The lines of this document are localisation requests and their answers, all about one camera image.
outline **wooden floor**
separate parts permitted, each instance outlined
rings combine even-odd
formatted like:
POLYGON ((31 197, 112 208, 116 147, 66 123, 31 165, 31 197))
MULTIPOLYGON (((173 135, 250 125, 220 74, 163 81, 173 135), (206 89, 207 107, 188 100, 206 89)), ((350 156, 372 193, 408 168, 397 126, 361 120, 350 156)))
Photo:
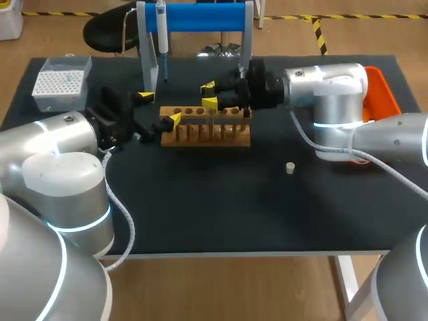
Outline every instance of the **wooden floor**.
MULTIPOLYGON (((103 12, 120 0, 24 0, 24 11, 103 12)), ((418 14, 425 0, 267 0, 266 15, 418 14)), ((82 39, 86 17, 25 17, 17 41, 0 42, 0 121, 29 60, 90 54, 82 39)), ((422 110, 428 111, 428 20, 322 20, 330 54, 394 54, 422 110)), ((239 42, 238 35, 232 35, 239 42)), ((194 56, 219 41, 216 33, 174 34, 176 56, 194 56)), ((266 21, 255 30, 255 55, 319 55, 312 25, 266 21)), ((376 256, 353 257, 361 283, 376 256)), ((126 262, 111 274, 111 320, 343 320, 334 272, 327 257, 158 259, 126 262)), ((371 315, 367 320, 376 320, 371 315)))

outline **blue stand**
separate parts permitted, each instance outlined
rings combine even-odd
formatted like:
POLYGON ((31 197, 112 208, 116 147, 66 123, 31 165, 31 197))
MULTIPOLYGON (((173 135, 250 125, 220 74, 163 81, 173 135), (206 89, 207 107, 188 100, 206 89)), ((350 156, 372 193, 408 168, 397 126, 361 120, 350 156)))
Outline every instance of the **blue stand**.
MULTIPOLYGON (((138 36, 144 90, 156 92, 159 66, 152 32, 157 32, 154 3, 137 1, 138 36)), ((253 41, 253 1, 245 3, 169 3, 168 32, 242 32, 239 69, 248 69, 253 41)))

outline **black stool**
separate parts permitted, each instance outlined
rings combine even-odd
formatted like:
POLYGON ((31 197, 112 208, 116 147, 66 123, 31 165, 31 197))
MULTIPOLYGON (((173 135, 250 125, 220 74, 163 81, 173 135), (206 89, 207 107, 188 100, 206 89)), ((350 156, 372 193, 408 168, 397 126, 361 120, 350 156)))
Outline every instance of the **black stool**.
MULTIPOLYGON (((88 46, 100 52, 122 52, 123 19, 127 12, 136 8, 136 2, 111 9, 89 20, 83 29, 83 38, 88 46)), ((125 50, 139 45, 136 11, 126 21, 125 50)))

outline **black table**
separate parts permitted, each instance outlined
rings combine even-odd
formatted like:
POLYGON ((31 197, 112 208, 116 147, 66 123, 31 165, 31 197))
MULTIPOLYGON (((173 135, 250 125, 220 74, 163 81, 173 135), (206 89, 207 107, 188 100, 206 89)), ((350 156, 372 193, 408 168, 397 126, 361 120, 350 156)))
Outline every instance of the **black table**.
MULTIPOLYGON (((46 117, 37 111, 31 91, 44 59, 31 61, 5 117, 2 129, 46 117)), ((403 112, 417 103, 391 56, 269 57, 268 69, 358 62, 383 71, 403 112)), ((169 83, 158 84, 157 101, 136 110, 143 124, 158 120, 159 106, 200 106, 199 87, 237 65, 228 58, 171 58, 169 83)), ((124 96, 141 89, 140 61, 94 58, 88 78, 88 103, 97 88, 112 86, 124 96)), ((310 112, 299 112, 311 135, 310 112)), ((428 189, 423 167, 394 164, 428 189)), ((283 108, 256 112, 251 148, 161 148, 131 142, 115 154, 107 179, 128 207, 136 225, 133 254, 385 251, 428 221, 427 204, 374 165, 332 164, 315 156, 300 138, 283 108), (296 164, 287 175, 285 164, 296 164)), ((128 228, 113 210, 121 254, 128 228)))

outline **orange tray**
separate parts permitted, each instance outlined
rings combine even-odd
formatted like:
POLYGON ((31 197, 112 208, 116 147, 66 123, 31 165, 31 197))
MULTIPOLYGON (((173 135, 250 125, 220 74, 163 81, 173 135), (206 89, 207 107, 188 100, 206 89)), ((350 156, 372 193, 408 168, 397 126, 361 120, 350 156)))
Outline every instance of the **orange tray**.
POLYGON ((382 72, 372 66, 367 66, 365 70, 368 76, 368 91, 363 101, 362 118, 364 122, 401 114, 399 105, 382 72))

